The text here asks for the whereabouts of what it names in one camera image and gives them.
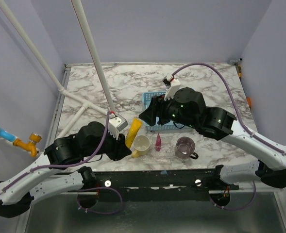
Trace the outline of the purple mug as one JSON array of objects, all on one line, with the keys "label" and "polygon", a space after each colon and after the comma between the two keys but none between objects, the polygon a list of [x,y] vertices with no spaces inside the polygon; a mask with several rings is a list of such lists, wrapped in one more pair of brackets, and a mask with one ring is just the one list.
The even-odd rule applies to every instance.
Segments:
[{"label": "purple mug", "polygon": [[190,137],[183,136],[176,142],[175,156],[183,160],[188,158],[197,160],[199,156],[195,152],[195,148],[195,142]]}]

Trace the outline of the yellow mug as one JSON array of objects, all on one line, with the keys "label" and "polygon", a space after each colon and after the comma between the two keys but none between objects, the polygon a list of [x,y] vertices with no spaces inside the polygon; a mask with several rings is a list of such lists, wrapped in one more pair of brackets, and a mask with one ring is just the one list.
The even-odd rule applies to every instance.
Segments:
[{"label": "yellow mug", "polygon": [[132,152],[132,158],[138,158],[140,156],[147,155],[150,150],[150,139],[145,135],[137,136],[133,141],[134,151]]}]

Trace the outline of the yellow toothpaste tube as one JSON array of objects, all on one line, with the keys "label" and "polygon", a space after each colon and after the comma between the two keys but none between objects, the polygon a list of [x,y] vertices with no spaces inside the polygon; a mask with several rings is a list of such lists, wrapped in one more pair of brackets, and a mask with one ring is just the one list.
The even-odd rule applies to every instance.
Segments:
[{"label": "yellow toothpaste tube", "polygon": [[129,149],[131,148],[133,141],[138,131],[140,130],[141,126],[142,126],[142,121],[135,117],[125,137],[125,145],[127,146],[127,148]]}]

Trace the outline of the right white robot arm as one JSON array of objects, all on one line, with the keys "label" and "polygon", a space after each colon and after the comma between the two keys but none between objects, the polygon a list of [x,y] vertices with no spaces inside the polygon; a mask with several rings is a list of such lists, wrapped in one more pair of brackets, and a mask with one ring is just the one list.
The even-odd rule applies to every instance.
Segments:
[{"label": "right white robot arm", "polygon": [[206,106],[200,92],[185,87],[170,100],[163,95],[153,96],[139,118],[150,126],[173,121],[191,127],[204,137],[234,145],[257,158],[246,164],[219,166],[217,174],[211,177],[211,186],[216,190],[245,181],[286,187],[286,146],[244,128],[228,111]]}]

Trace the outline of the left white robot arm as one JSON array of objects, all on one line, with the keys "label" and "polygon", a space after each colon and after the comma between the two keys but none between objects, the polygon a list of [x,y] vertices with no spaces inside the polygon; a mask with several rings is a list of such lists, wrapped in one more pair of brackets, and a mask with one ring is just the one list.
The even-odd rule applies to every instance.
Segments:
[{"label": "left white robot arm", "polygon": [[0,182],[0,216],[16,217],[34,204],[67,191],[91,191],[99,185],[92,169],[86,166],[59,179],[48,180],[54,174],[77,166],[91,155],[106,154],[118,161],[131,154],[125,136],[115,139],[99,122],[83,126],[76,134],[58,138],[38,159],[15,177]]}]

